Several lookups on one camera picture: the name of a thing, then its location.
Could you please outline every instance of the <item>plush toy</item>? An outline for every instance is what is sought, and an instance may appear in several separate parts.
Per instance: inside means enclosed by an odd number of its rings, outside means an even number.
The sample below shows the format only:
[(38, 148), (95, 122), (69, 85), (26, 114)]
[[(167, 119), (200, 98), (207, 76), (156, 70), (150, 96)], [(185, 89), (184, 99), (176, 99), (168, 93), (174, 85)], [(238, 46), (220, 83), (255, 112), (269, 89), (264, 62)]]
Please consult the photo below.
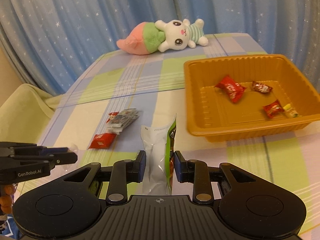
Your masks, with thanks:
[(201, 46), (208, 45), (208, 39), (204, 36), (202, 30), (204, 21), (197, 19), (195, 23), (190, 24), (190, 21), (184, 19), (182, 22), (173, 20), (165, 23), (163, 21), (156, 21), (156, 27), (164, 31), (165, 41), (160, 44), (158, 50), (161, 52), (167, 49), (180, 50), (184, 49), (187, 45), (190, 48), (195, 48), (196, 44)]
[(172, 20), (168, 23), (143, 22), (137, 25), (126, 39), (118, 40), (117, 46), (130, 54), (137, 55), (150, 54), (157, 50), (161, 52), (167, 49), (181, 50), (187, 45), (190, 48), (195, 48), (196, 44), (206, 46), (208, 39), (204, 36), (203, 26), (202, 19), (197, 19), (193, 24), (187, 19)]
[(130, 54), (145, 55), (157, 51), (164, 40), (164, 32), (158, 30), (154, 23), (143, 22), (126, 39), (118, 40), (117, 46)]

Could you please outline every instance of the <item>orange plastic tray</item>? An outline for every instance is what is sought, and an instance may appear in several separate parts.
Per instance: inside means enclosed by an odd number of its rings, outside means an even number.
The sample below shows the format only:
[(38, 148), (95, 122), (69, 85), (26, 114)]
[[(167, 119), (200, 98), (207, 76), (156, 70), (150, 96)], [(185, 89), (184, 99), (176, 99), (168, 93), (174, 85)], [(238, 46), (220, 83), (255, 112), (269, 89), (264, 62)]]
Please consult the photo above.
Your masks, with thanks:
[[(208, 141), (237, 140), (302, 129), (320, 120), (320, 96), (297, 67), (283, 55), (217, 57), (184, 64), (187, 127)], [(214, 86), (226, 75), (248, 87), (237, 103)], [(269, 94), (251, 88), (252, 81), (273, 87)], [(291, 103), (301, 117), (279, 113), (269, 119), (262, 106)]]

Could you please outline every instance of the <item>plaid tablecloth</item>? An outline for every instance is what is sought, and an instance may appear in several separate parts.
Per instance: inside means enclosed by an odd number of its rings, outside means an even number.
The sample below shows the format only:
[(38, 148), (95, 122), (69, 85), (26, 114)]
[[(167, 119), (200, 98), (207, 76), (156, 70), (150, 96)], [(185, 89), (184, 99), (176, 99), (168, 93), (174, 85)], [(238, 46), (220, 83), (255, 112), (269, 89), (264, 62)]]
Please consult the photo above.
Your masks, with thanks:
[[(182, 51), (137, 56), (115, 51), (99, 57), (65, 94), (39, 144), (78, 148), (78, 162), (57, 166), (47, 178), (20, 183), (16, 197), (49, 180), (90, 162), (111, 166), (134, 159), (143, 149), (140, 126), (162, 126), (177, 114), (175, 150), (186, 159), (199, 159), (209, 166), (233, 163), (297, 194), (308, 213), (301, 229), (305, 240), (320, 239), (320, 122), (303, 130), (272, 136), (209, 143), (186, 129), (183, 63), (187, 60), (246, 54), (265, 54), (248, 34), (207, 35), (209, 45)], [(87, 150), (93, 136), (105, 131), (108, 113), (136, 107), (141, 116), (108, 150)], [(128, 185), (134, 193), (137, 185)], [(104, 187), (101, 197), (106, 194)], [(215, 184), (216, 198), (219, 192)], [(191, 194), (192, 185), (174, 179), (174, 194)]]

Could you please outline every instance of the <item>striped shirt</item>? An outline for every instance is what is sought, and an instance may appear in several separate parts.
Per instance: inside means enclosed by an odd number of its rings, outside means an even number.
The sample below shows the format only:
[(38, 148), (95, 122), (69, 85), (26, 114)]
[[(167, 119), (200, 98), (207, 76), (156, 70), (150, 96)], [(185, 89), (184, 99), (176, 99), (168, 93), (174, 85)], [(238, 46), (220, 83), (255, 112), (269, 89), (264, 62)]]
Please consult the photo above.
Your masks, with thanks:
[(194, 41), (195, 43), (198, 43), (200, 37), (204, 36), (203, 30), (196, 26), (195, 23), (187, 26), (187, 28), (190, 33), (190, 40)]

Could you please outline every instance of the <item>white plush rabbit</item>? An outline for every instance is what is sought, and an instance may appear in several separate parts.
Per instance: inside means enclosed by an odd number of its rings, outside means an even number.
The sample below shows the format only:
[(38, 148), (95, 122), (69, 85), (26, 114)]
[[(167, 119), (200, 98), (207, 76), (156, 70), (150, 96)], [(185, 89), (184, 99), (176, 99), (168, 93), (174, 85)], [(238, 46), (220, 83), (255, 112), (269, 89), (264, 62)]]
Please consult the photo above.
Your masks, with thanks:
[(164, 21), (156, 21), (156, 28), (163, 31), (165, 34), (165, 41), (160, 44), (158, 50), (161, 52), (167, 49), (181, 50), (187, 45), (190, 48), (195, 48), (196, 44), (201, 46), (208, 45), (208, 39), (204, 36), (203, 26), (204, 21), (197, 19), (195, 23), (190, 24), (190, 21), (184, 19), (183, 21), (173, 20), (165, 23)]

